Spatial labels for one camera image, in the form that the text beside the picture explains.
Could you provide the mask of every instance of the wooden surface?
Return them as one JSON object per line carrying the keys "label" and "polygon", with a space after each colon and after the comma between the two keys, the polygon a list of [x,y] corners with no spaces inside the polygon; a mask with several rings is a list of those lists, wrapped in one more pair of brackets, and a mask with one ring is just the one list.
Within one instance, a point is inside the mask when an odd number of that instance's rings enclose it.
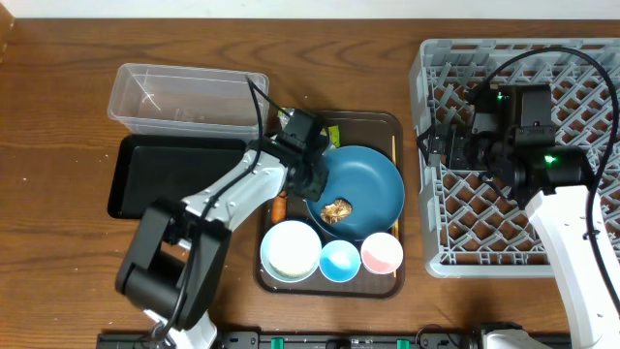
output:
{"label": "wooden surface", "polygon": [[602,36],[620,36],[620,22],[18,20],[0,64],[0,347],[87,348],[101,330],[150,326],[113,289],[137,222],[106,213],[127,135],[107,105],[127,62],[261,72],[283,106],[387,111],[405,130],[400,294],[369,301],[262,291],[252,276],[254,214],[233,235],[209,311],[217,325],[377,333],[512,320],[567,331],[551,279],[435,279],[424,269],[408,71],[428,38]]}

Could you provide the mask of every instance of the gray plastic dish rack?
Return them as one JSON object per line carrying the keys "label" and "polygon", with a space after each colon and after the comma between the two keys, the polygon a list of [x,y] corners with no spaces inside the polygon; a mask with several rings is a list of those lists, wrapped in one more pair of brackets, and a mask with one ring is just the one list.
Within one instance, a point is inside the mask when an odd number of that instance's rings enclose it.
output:
{"label": "gray plastic dish rack", "polygon": [[[519,53],[576,48],[591,55],[620,86],[620,39],[456,39],[422,43],[409,74],[417,134],[431,124],[472,122],[464,91]],[[609,136],[611,99],[605,82],[583,60],[560,52],[514,63],[496,83],[549,83],[556,142],[588,149],[596,170]],[[419,210],[426,269],[435,277],[551,277],[544,247],[516,202],[499,198],[478,173],[424,164]],[[502,191],[508,194],[510,188]],[[620,148],[609,159],[599,191],[605,226],[620,258]]]}

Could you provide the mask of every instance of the pink bowl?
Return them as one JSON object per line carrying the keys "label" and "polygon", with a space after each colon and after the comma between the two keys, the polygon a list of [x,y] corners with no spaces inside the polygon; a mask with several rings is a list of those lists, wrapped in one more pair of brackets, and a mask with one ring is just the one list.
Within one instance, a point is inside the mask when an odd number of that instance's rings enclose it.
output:
{"label": "pink bowl", "polygon": [[375,274],[394,272],[403,263],[403,247],[387,233],[375,233],[361,245],[361,261]]}

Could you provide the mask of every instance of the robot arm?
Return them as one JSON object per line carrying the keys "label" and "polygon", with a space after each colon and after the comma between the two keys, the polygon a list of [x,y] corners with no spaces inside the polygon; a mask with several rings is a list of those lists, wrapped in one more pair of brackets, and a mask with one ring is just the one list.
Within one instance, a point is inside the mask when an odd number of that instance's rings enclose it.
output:
{"label": "robot arm", "polygon": [[[620,343],[620,319],[607,291],[586,232],[585,186],[557,188],[555,195],[539,192],[525,207],[553,268],[571,329],[573,348],[615,348]],[[597,243],[615,289],[620,290],[620,264],[603,223],[601,202],[594,203]]]}
{"label": "robot arm", "polygon": [[[282,189],[319,200],[327,180],[327,170],[319,162],[328,145],[323,129],[315,115],[295,111],[284,130],[273,139],[250,143],[241,162],[213,185],[181,203],[158,200],[146,210],[115,286],[154,320],[166,324],[174,319],[169,335],[177,348],[207,348],[215,336],[206,310],[232,231]],[[215,195],[217,201],[201,222],[206,203]],[[162,251],[162,243],[192,248],[190,256],[194,252],[195,258],[186,265]],[[191,272],[185,280],[188,265]]]}
{"label": "robot arm", "polygon": [[[567,309],[573,348],[617,347],[620,320],[586,236],[586,199],[595,176],[583,149],[555,145],[550,101],[547,85],[493,86],[480,94],[471,127],[432,125],[418,146],[431,166],[443,160],[449,169],[481,171],[480,178],[492,188],[497,187],[485,179],[493,176],[511,187],[508,199],[525,209],[546,250]],[[600,204],[597,196],[596,243],[614,288],[620,289],[620,265]],[[480,343],[484,349],[541,345],[522,330],[485,333]]]}

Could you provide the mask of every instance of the clear plastic container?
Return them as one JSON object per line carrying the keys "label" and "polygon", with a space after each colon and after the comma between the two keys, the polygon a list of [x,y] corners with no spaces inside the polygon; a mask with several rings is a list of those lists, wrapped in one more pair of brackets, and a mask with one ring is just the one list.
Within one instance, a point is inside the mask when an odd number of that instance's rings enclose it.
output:
{"label": "clear plastic container", "polygon": [[[258,137],[256,110],[245,76],[264,93],[267,76],[202,68],[123,64],[108,116],[133,133],[184,137]],[[257,93],[263,125],[269,104]]]}

